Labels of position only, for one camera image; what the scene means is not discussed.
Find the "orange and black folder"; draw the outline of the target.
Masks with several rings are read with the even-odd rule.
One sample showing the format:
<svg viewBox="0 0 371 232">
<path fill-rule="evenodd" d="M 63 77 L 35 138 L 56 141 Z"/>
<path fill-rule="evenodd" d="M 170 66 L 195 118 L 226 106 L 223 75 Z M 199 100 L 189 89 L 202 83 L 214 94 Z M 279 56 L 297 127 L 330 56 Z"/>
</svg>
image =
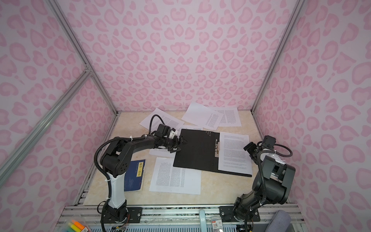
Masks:
<svg viewBox="0 0 371 232">
<path fill-rule="evenodd" d="M 181 150 L 176 152 L 173 167 L 252 177 L 251 174 L 218 170 L 219 158 L 215 154 L 219 145 L 219 132 L 183 129 L 181 136 L 187 143 L 180 145 Z"/>
</svg>

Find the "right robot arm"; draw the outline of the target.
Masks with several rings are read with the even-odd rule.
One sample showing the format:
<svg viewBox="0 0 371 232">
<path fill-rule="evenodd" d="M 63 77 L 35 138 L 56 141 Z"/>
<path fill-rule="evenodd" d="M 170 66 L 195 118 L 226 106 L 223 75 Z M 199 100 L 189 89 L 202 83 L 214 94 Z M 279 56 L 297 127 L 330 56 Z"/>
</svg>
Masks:
<svg viewBox="0 0 371 232">
<path fill-rule="evenodd" d="M 275 139 L 250 142 L 244 150 L 258 166 L 252 190 L 236 198 L 233 206 L 219 207 L 219 215 L 223 222 L 244 222 L 252 226 L 260 221 L 259 208 L 286 203 L 296 169 L 281 160 L 292 157 L 292 150 L 276 144 Z"/>
</svg>

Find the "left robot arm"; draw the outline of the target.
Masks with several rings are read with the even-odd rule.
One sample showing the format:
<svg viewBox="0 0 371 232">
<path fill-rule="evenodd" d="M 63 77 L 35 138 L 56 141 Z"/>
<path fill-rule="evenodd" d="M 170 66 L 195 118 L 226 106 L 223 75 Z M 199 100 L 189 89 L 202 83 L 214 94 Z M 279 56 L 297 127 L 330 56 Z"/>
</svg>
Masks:
<svg viewBox="0 0 371 232">
<path fill-rule="evenodd" d="M 151 117 L 148 133 L 140 137 L 115 137 L 99 146 L 94 154 L 94 165 L 105 176 L 108 197 L 100 213 L 100 223 L 129 222 L 127 199 L 124 194 L 125 174 L 134 153 L 148 149 L 165 149 L 170 153 L 181 151 L 187 140 L 176 129 L 166 125 L 161 116 Z"/>
</svg>

